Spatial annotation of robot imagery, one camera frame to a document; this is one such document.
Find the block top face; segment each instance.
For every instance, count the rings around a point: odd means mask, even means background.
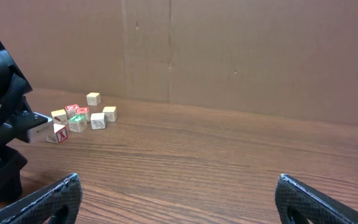
[[[75,110],[75,113],[87,113],[89,112],[90,108],[89,107],[86,107],[86,108],[77,108]]]
[[[64,128],[65,126],[62,124],[53,124],[53,131],[54,133],[56,133],[57,131],[59,131],[60,129]]]
[[[80,108],[78,105],[70,105],[70,106],[66,106],[66,110],[75,110],[77,108]]]
[[[90,93],[87,96],[88,97],[97,97],[98,95],[100,95],[100,93]]]
[[[74,122],[80,122],[82,120],[84,120],[85,117],[81,116],[81,115],[75,115],[74,117],[70,118],[69,121],[74,121]]]
[[[116,110],[115,106],[105,106],[103,112],[114,112]]]
[[[93,113],[91,120],[104,119],[104,113]]]
[[[53,112],[51,112],[51,114],[52,114],[52,116],[66,115],[66,111],[61,109],[61,110],[53,111]]]

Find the wooden table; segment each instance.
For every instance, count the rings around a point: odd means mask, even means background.
[[[36,89],[34,111],[86,106],[85,94]],[[106,129],[62,144],[14,140],[29,163],[24,195],[71,172],[84,195],[77,223],[279,223],[278,176],[290,174],[358,210],[358,126],[103,96]]]

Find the brown wall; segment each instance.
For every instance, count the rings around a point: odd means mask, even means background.
[[[33,86],[358,124],[358,1],[0,0]]]

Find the pile of blocks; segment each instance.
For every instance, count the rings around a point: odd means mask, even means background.
[[[100,93],[90,93],[86,96],[89,106],[100,104]],[[61,143],[67,139],[67,127],[70,131],[81,133],[91,123],[92,129],[104,129],[106,122],[116,122],[117,110],[115,106],[105,106],[102,113],[90,115],[89,107],[80,108],[78,105],[66,106],[65,110],[52,111],[53,133],[46,139],[48,142]]]

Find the table surface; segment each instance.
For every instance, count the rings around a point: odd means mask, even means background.
[[[27,99],[50,116],[85,96],[35,89]],[[274,192],[287,173],[358,210],[358,126],[103,95],[89,108],[104,106],[118,114],[106,129],[9,143],[29,160],[23,196],[76,172],[77,223],[279,223]]]

